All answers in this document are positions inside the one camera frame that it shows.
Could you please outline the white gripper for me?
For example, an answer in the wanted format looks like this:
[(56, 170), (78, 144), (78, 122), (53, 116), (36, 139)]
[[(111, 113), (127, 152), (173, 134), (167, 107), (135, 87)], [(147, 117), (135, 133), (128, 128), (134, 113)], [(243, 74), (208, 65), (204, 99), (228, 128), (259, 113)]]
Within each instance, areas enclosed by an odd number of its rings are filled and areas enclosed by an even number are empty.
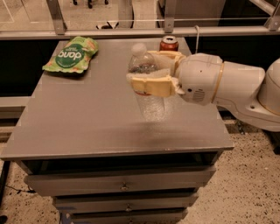
[(217, 88), (223, 70), (219, 56), (197, 53), (186, 57), (176, 51), (149, 51), (158, 69), (169, 69), (170, 75), (150, 78), (145, 73), (127, 73), (126, 79), (132, 89), (140, 95), (169, 97), (175, 95), (179, 85), (181, 98), (199, 105), (209, 104)]

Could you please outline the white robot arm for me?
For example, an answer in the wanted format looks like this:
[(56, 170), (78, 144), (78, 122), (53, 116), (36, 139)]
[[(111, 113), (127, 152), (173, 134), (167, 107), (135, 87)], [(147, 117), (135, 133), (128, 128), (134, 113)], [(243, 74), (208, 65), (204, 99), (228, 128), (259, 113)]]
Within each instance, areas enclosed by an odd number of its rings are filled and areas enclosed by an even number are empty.
[(153, 51), (157, 71), (129, 72), (127, 81), (141, 94), (199, 105), (215, 104), (238, 120), (263, 130), (280, 131), (279, 62), (268, 70), (222, 60), (205, 53)]

